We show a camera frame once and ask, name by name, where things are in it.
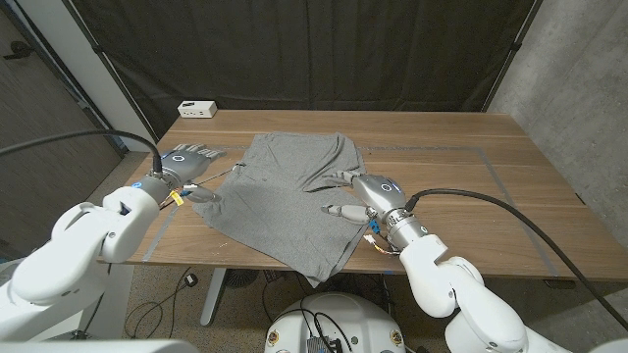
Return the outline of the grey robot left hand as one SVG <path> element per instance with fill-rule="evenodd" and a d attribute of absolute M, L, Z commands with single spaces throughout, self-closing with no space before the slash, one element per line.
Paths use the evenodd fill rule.
<path fill-rule="evenodd" d="M 161 155 L 161 173 L 150 171 L 131 186 L 145 191 L 157 203 L 165 201 L 176 189 L 188 191 L 187 197 L 194 203 L 219 201 L 217 194 L 194 180 L 201 177 L 211 163 L 226 155 L 226 152 L 209 149 L 204 144 L 180 144 Z"/>

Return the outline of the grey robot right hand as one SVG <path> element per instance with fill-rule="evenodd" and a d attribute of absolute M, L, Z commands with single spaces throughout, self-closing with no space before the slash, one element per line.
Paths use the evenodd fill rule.
<path fill-rule="evenodd" d="M 393 179 L 339 171 L 333 174 L 333 180 L 349 184 L 364 206 L 328 205 L 321 208 L 324 213 L 344 218 L 356 225 L 366 225 L 377 220 L 388 232 L 387 241 L 399 250 L 429 234 L 419 220 L 405 209 L 406 196 Z"/>

